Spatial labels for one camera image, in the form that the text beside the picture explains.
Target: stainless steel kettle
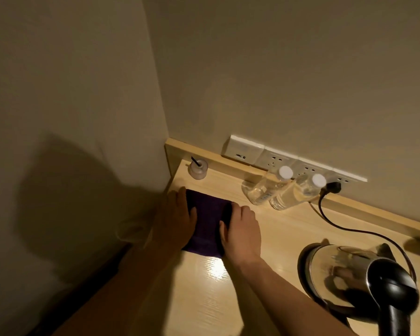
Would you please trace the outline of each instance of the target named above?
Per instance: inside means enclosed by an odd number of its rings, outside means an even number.
[[[380,336],[410,334],[419,292],[387,244],[377,253],[311,244],[299,257],[298,273],[307,294],[341,322],[348,325],[347,318],[376,322]]]

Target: black cable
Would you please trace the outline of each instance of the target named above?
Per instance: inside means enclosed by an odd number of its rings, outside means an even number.
[[[383,235],[381,235],[381,234],[379,234],[379,233],[376,233],[376,232],[371,232],[371,231],[364,231],[364,230],[356,230],[356,229],[352,229],[352,228],[347,228],[347,227],[342,227],[342,226],[339,226],[339,225],[336,225],[335,223],[333,223],[331,220],[329,220],[328,218],[327,218],[327,216],[325,216],[325,214],[323,213],[323,210],[322,210],[322,206],[321,206],[321,203],[322,203],[322,199],[323,198],[325,198],[325,196],[328,194],[329,192],[328,191],[323,191],[322,192],[322,194],[320,195],[320,197],[319,197],[319,203],[318,203],[318,206],[319,206],[319,211],[320,211],[320,215],[322,216],[322,218],[328,223],[328,224],[330,224],[330,225],[332,225],[332,226],[334,226],[334,227],[336,227],[336,228],[338,228],[338,229],[341,229],[341,230],[344,230],[344,231],[351,231],[351,232],[360,232],[360,233],[367,233],[367,234],[369,234],[369,235],[374,235],[374,236],[378,236],[378,237],[381,237],[381,238],[383,238],[383,239],[385,239],[386,241],[388,241],[389,243],[392,243],[392,245],[394,245],[400,252],[401,252],[401,254],[403,255],[403,257],[404,257],[404,259],[405,259],[405,261],[406,261],[406,263],[407,263],[407,265],[408,265],[408,268],[409,268],[409,275],[412,277],[412,279],[414,280],[414,282],[417,282],[417,275],[415,274],[415,269],[414,269],[414,266],[412,265],[412,263],[411,263],[411,260],[409,259],[409,257],[408,257],[408,255],[404,252],[404,250],[401,248],[401,246],[399,246],[396,242],[394,242],[392,239],[390,239],[389,237],[386,237],[386,236],[383,236]]]

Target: kettle handle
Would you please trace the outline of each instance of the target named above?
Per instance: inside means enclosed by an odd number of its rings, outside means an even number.
[[[392,305],[380,307],[378,318],[379,336],[409,336],[411,317]]]

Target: transparent bottle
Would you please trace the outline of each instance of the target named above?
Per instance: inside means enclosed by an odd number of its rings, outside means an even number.
[[[270,199],[269,203],[276,210],[284,210],[310,201],[319,194],[325,185],[326,179],[321,174],[302,174]]]
[[[252,204],[260,205],[273,197],[276,192],[286,186],[292,178],[289,166],[271,168],[263,178],[247,192],[247,198]]]

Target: folded cloth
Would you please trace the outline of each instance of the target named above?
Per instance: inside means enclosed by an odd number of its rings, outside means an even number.
[[[219,221],[229,228],[232,215],[230,200],[212,197],[193,190],[186,191],[188,211],[197,209],[197,222],[193,236],[182,249],[202,256],[222,258],[224,248],[219,235]]]

